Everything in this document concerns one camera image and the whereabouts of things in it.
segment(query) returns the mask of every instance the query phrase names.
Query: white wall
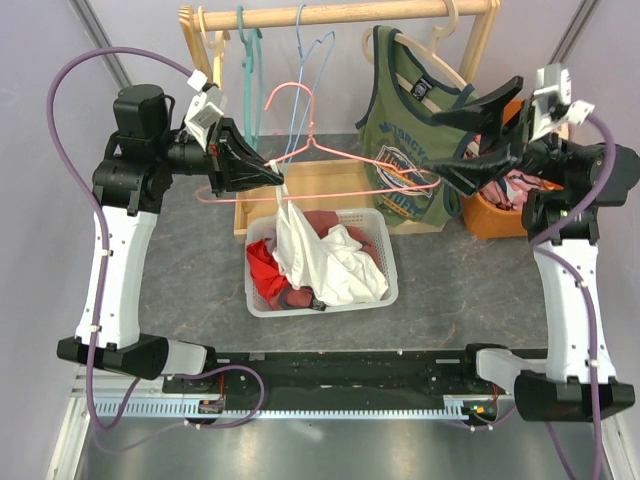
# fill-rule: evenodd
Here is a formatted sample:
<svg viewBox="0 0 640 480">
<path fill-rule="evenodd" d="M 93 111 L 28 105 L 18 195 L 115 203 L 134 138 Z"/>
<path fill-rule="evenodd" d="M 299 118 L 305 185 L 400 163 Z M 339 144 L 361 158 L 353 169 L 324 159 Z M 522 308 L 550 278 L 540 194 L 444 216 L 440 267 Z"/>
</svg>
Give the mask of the white wall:
<svg viewBox="0 0 640 480">
<path fill-rule="evenodd" d="M 309 5 L 327 3 L 360 3 L 362 0 L 308 0 Z M 96 13 L 114 45 L 127 45 L 154 50 L 186 66 L 193 64 L 178 23 L 178 8 L 184 0 L 91 0 Z M 531 79 L 535 69 L 547 63 L 579 0 L 504 0 L 498 14 L 476 87 L 487 93 L 513 75 Z M 235 11 L 238 4 L 245 9 L 297 6 L 295 0 L 245 0 L 243 2 L 204 2 L 206 11 Z M 393 22 L 408 35 L 427 43 L 431 26 L 443 19 L 417 19 Z M 440 54 L 454 67 L 460 65 L 471 28 L 471 17 L 462 18 L 459 29 L 440 45 Z M 324 81 L 317 93 L 316 127 L 319 133 L 355 132 L 354 123 L 364 114 L 373 85 L 373 68 L 364 59 L 360 39 L 364 29 L 372 24 L 315 25 L 302 29 L 303 42 L 310 45 L 314 38 L 333 28 L 337 35 L 336 50 L 329 60 Z M 298 54 L 295 28 L 270 28 L 263 31 L 265 59 L 265 91 L 268 95 L 278 84 L 298 78 Z M 306 83 L 313 84 L 322 63 L 320 52 L 307 64 Z M 244 48 L 238 33 L 232 32 L 228 44 L 225 70 L 225 90 L 229 96 L 227 112 L 242 126 L 243 75 L 241 61 Z M 181 100 L 177 111 L 184 109 L 189 91 L 180 78 L 170 76 L 165 68 L 145 60 L 125 58 L 123 62 L 134 82 L 155 79 L 168 93 Z M 263 118 L 263 133 L 288 132 L 293 95 L 283 96 L 273 112 Z"/>
<path fill-rule="evenodd" d="M 66 0 L 4 2 L 0 16 L 0 477 L 44 478 L 75 366 L 58 360 L 86 296 L 91 210 L 58 159 L 45 98 L 64 63 L 92 48 Z M 62 86 L 63 142 L 85 178 L 115 122 L 116 88 L 100 61 Z"/>
<path fill-rule="evenodd" d="M 636 0 L 600 2 L 587 30 L 565 64 L 571 72 L 574 99 L 596 105 L 617 143 L 640 152 L 640 56 Z M 599 142 L 592 130 L 575 131 L 580 143 Z M 622 382 L 640 388 L 640 187 L 621 208 L 599 215 L 598 288 L 607 347 Z M 640 455 L 640 408 L 623 414 Z"/>
</svg>

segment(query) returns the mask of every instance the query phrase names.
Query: orange bin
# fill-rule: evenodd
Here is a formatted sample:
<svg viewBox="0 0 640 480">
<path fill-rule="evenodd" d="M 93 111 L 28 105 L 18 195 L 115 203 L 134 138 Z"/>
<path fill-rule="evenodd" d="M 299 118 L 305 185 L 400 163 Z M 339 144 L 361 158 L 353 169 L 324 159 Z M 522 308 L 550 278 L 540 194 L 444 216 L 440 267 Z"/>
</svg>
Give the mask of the orange bin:
<svg viewBox="0 0 640 480">
<path fill-rule="evenodd" d="M 513 117 L 523 100 L 512 100 L 504 109 L 504 121 Z M 521 212 L 500 210 L 487 202 L 482 195 L 462 198 L 462 217 L 467 230 L 482 240 L 501 237 L 523 237 L 527 231 L 522 226 Z"/>
</svg>

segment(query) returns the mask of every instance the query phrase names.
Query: green tank top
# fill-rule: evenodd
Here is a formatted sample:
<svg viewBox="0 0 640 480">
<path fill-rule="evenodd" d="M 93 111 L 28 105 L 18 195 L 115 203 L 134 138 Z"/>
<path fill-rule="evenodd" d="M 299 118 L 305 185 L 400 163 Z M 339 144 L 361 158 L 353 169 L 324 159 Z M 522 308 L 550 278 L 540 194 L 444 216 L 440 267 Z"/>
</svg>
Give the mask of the green tank top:
<svg viewBox="0 0 640 480">
<path fill-rule="evenodd" d="M 432 112 L 421 100 L 426 96 L 441 110 L 457 108 L 477 98 L 473 86 L 461 91 L 431 77 L 407 47 L 394 41 L 398 33 L 385 26 L 373 29 L 373 93 L 367 113 L 356 123 L 365 156 L 392 163 L 399 170 L 427 168 L 430 159 L 462 158 L 474 134 L 432 120 Z M 400 87 L 396 73 L 413 85 L 411 92 Z M 438 178 L 435 174 L 393 175 L 371 164 L 365 171 L 376 190 L 426 185 Z M 392 226 L 412 220 L 439 227 L 460 213 L 459 196 L 443 183 L 415 193 L 375 195 L 374 205 Z"/>
</svg>

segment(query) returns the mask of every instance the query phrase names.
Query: white cloth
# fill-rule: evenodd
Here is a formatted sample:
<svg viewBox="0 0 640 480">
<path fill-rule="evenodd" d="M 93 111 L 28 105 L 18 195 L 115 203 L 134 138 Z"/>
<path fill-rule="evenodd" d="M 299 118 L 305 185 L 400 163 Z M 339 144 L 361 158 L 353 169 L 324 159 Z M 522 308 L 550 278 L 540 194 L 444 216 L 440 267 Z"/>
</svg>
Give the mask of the white cloth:
<svg viewBox="0 0 640 480">
<path fill-rule="evenodd" d="M 276 187 L 277 245 L 273 258 L 294 289 L 311 287 L 328 306 L 379 301 L 389 288 L 386 278 L 362 245 L 343 225 L 320 238 L 302 211 L 282 202 L 286 186 Z"/>
</svg>

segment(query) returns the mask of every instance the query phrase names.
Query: laundry basket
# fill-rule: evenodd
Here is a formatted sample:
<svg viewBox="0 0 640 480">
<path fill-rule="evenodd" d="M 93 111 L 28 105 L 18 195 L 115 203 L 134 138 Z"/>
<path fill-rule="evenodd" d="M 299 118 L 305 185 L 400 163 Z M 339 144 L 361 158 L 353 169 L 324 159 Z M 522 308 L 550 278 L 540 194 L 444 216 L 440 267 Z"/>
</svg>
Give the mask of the laundry basket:
<svg viewBox="0 0 640 480">
<path fill-rule="evenodd" d="M 358 227 L 367 237 L 371 239 L 376 247 L 378 258 L 380 259 L 380 270 L 389 283 L 389 289 L 382 296 L 379 302 L 356 303 L 353 305 L 343 305 L 341 307 L 327 307 L 324 312 L 311 308 L 300 308 L 296 310 L 271 310 L 267 301 L 260 296 L 253 284 L 253 279 L 249 272 L 249 262 L 245 255 L 244 264 L 244 291 L 247 295 L 247 308 L 252 315 L 261 318 L 268 317 L 291 317 L 294 315 L 312 315 L 317 313 L 350 312 L 353 310 L 364 310 L 368 308 L 386 307 L 395 302 L 398 298 L 398 273 L 391 250 L 389 240 L 389 230 L 384 222 L 384 217 L 374 208 L 356 208 L 351 210 L 336 210 L 338 221 L 345 226 Z M 267 230 L 273 230 L 276 225 L 276 217 L 264 217 L 254 220 L 247 229 L 246 247 L 264 238 Z"/>
</svg>

